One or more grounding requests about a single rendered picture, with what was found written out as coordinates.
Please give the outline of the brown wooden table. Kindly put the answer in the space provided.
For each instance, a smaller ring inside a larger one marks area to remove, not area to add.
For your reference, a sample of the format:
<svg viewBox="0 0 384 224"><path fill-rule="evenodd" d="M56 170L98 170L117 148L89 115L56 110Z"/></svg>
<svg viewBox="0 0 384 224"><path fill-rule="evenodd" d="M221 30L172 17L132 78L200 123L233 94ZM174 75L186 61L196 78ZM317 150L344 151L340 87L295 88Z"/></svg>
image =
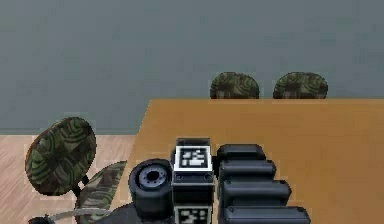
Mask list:
<svg viewBox="0 0 384 224"><path fill-rule="evenodd" d="M311 224L384 224L384 100L155 99L127 166L169 158L179 138L260 145Z"/></svg>

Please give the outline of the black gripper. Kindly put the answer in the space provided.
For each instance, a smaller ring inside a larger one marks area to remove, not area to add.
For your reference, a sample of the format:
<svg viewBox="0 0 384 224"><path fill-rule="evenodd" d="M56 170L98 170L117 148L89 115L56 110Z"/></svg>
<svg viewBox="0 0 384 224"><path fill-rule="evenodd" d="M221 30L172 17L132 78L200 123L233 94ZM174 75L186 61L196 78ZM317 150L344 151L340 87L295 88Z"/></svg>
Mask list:
<svg viewBox="0 0 384 224"><path fill-rule="evenodd" d="M173 214L172 169L166 159L148 159L136 165L128 180L138 216L144 220L161 220Z"/></svg>

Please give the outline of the green camouflage office chair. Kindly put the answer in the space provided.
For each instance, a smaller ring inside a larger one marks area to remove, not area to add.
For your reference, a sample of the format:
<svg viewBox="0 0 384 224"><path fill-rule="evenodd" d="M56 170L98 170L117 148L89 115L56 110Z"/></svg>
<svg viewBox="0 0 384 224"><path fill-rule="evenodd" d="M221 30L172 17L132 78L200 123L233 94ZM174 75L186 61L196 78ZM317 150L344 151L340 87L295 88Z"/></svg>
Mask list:
<svg viewBox="0 0 384 224"><path fill-rule="evenodd" d="M279 78L273 90L274 99L325 99L328 83L312 72L289 72Z"/></svg>
<svg viewBox="0 0 384 224"><path fill-rule="evenodd" d="M117 161L89 176L96 151L95 132L81 117L61 119L36 137L24 163L30 184L45 196L72 192L76 202L67 212L33 217L28 224L57 224L70 217L76 224L96 224L111 214L111 203L126 162Z"/></svg>
<svg viewBox="0 0 384 224"><path fill-rule="evenodd" d="M244 73L222 72L210 85L211 99L258 99L259 94L257 81Z"/></svg>

